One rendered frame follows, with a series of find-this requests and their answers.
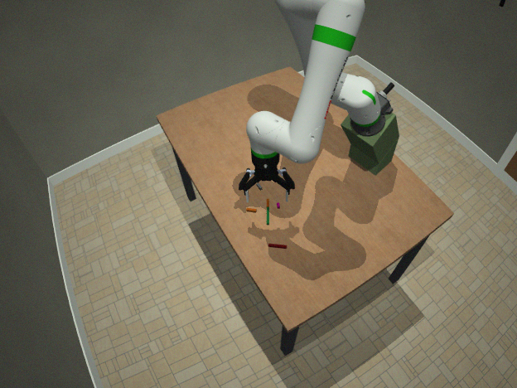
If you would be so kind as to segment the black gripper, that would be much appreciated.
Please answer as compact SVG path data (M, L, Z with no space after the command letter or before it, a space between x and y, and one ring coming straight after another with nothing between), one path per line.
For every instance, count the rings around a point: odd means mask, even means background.
M249 177L252 177L249 180ZM278 174L281 174L285 180L283 180ZM257 179L258 178L258 179ZM249 181L248 181L249 180ZM246 201L249 202L249 189L260 181L274 181L278 183L280 186L286 189L286 201L288 201L288 195L290 194L290 189L295 189L295 183L290 178L290 176L286 173L286 168L283 167L281 170L277 170L277 166L268 170L263 170L255 167L254 170L246 169L246 173L239 183L239 190L244 190L244 195L246 196Z

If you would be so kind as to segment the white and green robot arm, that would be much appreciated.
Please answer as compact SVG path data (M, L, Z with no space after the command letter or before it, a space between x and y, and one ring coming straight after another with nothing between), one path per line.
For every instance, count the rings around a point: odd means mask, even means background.
M370 80L342 72L365 13L364 0L275 3L296 42L305 78L291 122L260 111L247 123L252 163L263 170L276 167L279 154L296 163L312 161L319 153L330 104L347 110L352 128L362 136L379 133L385 115L393 112L387 100L392 82L376 93Z

